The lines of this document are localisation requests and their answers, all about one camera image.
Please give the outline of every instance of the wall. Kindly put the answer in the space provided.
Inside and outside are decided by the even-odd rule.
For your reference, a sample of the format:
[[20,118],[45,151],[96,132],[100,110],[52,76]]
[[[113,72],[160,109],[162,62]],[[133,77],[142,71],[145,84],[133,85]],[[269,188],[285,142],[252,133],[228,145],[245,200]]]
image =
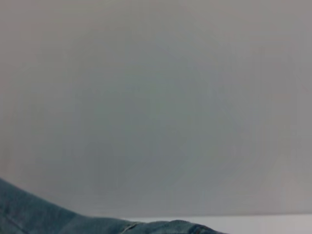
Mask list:
[[0,176],[106,216],[312,211],[312,3],[0,3]]

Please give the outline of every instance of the blue denim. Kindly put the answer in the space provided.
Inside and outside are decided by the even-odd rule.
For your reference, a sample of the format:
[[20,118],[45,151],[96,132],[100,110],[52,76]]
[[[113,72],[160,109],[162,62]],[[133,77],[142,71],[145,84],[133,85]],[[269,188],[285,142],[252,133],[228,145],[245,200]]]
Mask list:
[[220,234],[203,225],[87,217],[0,179],[0,234]]

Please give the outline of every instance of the white surface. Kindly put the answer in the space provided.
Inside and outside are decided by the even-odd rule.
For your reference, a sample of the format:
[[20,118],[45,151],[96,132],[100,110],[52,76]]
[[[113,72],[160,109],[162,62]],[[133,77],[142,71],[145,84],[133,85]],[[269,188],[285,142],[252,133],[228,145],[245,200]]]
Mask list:
[[0,176],[95,215],[312,213],[311,9],[1,0]]
[[187,220],[228,234],[307,234],[312,230],[312,215],[223,216],[136,218],[133,221],[153,222]]

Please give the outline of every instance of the gray wall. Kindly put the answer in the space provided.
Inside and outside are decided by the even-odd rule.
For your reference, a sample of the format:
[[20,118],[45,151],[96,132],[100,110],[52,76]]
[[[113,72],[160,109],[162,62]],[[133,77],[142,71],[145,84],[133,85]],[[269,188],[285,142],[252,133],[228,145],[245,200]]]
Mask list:
[[0,176],[84,214],[312,212],[312,3],[0,3]]

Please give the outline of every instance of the jeans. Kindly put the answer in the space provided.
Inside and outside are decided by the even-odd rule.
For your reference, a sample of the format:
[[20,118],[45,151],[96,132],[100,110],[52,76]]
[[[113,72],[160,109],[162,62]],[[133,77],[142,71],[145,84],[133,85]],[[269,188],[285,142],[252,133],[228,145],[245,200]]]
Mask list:
[[0,234],[220,234],[187,221],[131,222],[87,217],[0,179]]

